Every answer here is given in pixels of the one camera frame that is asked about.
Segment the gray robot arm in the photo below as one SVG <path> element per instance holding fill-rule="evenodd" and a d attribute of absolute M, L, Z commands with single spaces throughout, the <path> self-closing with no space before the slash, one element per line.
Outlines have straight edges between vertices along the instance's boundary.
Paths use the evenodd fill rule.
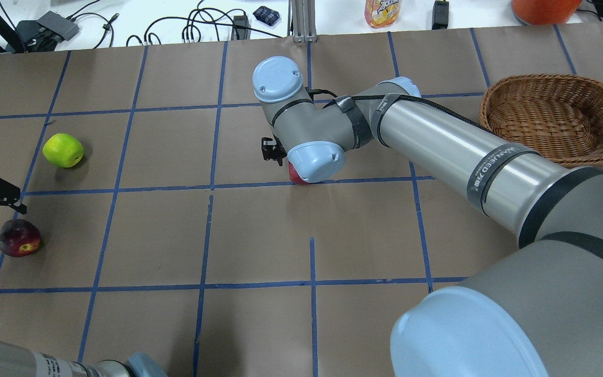
<path fill-rule="evenodd" d="M 409 79 L 379 83 L 318 110 L 296 64 L 273 57 L 254 93 L 290 163 L 330 178 L 370 139 L 453 188 L 519 239 L 521 250 L 440 289 L 395 324 L 395 374 L 603 375 L 603 174 L 565 169 L 474 127 Z"/>

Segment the basket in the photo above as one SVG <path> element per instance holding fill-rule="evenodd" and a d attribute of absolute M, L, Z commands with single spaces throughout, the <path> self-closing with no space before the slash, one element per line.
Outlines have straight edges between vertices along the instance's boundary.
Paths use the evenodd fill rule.
<path fill-rule="evenodd" d="M 603 84 L 572 74 L 511 76 L 481 102 L 481 126 L 564 167 L 603 164 Z"/>

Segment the orange package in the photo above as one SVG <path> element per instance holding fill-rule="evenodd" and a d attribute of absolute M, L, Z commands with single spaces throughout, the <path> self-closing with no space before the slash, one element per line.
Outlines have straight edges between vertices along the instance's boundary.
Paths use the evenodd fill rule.
<path fill-rule="evenodd" d="M 372 28 L 390 26 L 399 17 L 401 0 L 366 0 L 364 19 Z"/>

